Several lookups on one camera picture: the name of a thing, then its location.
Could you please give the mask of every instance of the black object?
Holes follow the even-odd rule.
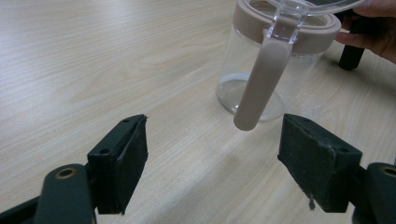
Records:
[[[144,115],[123,119],[88,153],[88,163],[50,172],[41,195],[0,214],[0,223],[96,223],[125,212],[148,158]]]
[[[278,158],[323,211],[344,213],[355,205],[353,223],[396,223],[396,166],[359,166],[362,153],[310,119],[283,118]]]
[[[351,24],[349,33],[350,34],[374,34],[375,33],[375,26],[377,25],[376,18],[368,18],[363,17],[355,12],[352,9],[339,12],[334,14],[338,20],[343,21],[345,17],[358,17],[354,20]],[[361,61],[361,56],[363,55],[364,49],[356,48],[353,46],[344,46],[343,53],[341,55],[341,59],[338,65],[345,70],[353,70],[359,66]]]

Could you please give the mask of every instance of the jar handle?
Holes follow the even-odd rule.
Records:
[[[282,76],[291,54],[292,44],[265,37],[254,63],[241,102],[233,118],[242,131],[256,127],[260,116]]]

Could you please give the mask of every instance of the beige lid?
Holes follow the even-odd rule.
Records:
[[[264,0],[238,0],[233,27],[245,37],[261,44],[262,30],[269,29],[276,8]],[[292,53],[316,54],[329,48],[341,28],[334,15],[307,17],[297,34]]]

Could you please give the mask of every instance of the clear plastic jar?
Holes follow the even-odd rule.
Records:
[[[275,10],[266,1],[239,0],[237,3],[217,86],[219,101],[232,113],[238,108],[258,57],[262,30],[270,26]],[[305,22],[260,121],[277,119],[285,112],[290,112],[294,97],[310,77],[315,61],[330,46],[341,27],[333,15],[309,17]]]

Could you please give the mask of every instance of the wooden table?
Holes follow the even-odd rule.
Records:
[[[120,120],[148,116],[149,157],[125,216],[99,223],[350,223],[310,211],[276,158],[281,119],[233,126],[215,88],[235,1],[0,2],[0,212],[86,154]],[[363,152],[396,158],[396,65],[333,43],[297,100]]]

